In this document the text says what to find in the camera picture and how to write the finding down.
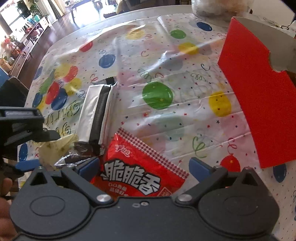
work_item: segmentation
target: finger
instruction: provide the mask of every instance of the finger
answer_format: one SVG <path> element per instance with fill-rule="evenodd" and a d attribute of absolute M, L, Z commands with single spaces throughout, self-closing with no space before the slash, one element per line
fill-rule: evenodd
<path fill-rule="evenodd" d="M 14 238 L 14 236 L 6 235 L 3 237 L 0 237 L 0 241 L 11 241 Z"/>
<path fill-rule="evenodd" d="M 9 218 L 9 207 L 9 203 L 4 198 L 0 198 L 0 219 Z"/>
<path fill-rule="evenodd" d="M 12 180 L 10 178 L 4 178 L 3 184 L 1 187 L 1 195 L 5 196 L 12 187 Z"/>
<path fill-rule="evenodd" d="M 12 221 L 8 218 L 0 218 L 0 237 L 15 236 L 16 234 Z"/>

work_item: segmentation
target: crumpled yellow paper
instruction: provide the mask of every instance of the crumpled yellow paper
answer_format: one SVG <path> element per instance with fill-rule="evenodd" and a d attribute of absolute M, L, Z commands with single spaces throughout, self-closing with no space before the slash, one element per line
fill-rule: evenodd
<path fill-rule="evenodd" d="M 56 141 L 42 143 L 39 148 L 40 164 L 48 170 L 56 169 L 54 164 L 66 154 L 76 141 L 78 141 L 78 136 L 71 134 Z"/>

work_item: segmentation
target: table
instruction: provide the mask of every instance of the table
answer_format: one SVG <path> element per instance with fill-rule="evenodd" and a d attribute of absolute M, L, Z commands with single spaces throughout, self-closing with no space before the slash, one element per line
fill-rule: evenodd
<path fill-rule="evenodd" d="M 260 168 L 245 116 L 217 65 L 227 28 L 189 12 L 182 5 L 142 9 L 70 34 L 43 58 L 26 107 L 39 108 L 61 136 L 75 133 L 88 87 L 116 76 L 110 138 L 122 127 L 186 171 L 191 157 L 231 171 L 253 167 L 280 206 L 274 234 L 292 240 L 295 162 Z M 38 147 L 19 146 L 19 161 L 39 158 Z M 190 175 L 179 193 L 196 183 Z"/>
<path fill-rule="evenodd" d="M 78 6 L 80 6 L 80 5 L 82 5 L 82 4 L 85 4 L 85 3 L 87 3 L 87 2 L 90 2 L 90 1 L 91 1 L 91 0 L 81 0 L 81 1 L 75 2 L 75 3 L 73 4 L 73 6 L 71 6 L 71 15 L 72 15 L 73 22 L 75 22 L 75 20 L 74 20 L 74 14 L 73 14 L 73 8 L 75 8 L 75 11 L 77 11 L 76 8 L 77 8 Z"/>

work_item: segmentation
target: snack bag packaging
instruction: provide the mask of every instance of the snack bag packaging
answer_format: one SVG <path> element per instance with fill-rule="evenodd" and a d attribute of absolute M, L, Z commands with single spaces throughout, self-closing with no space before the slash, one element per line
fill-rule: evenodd
<path fill-rule="evenodd" d="M 110 143 L 100 174 L 93 184 L 113 198 L 170 196 L 183 185 L 188 175 L 120 128 Z"/>

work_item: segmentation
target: chair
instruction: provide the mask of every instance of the chair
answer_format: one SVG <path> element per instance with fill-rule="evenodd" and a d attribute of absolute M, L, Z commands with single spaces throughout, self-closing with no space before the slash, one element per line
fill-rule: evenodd
<path fill-rule="evenodd" d="M 102 0 L 91 0 L 95 9 L 100 13 L 100 9 L 103 8 Z"/>
<path fill-rule="evenodd" d="M 11 77 L 0 87 L 0 106 L 24 107 L 29 89 L 16 77 Z"/>

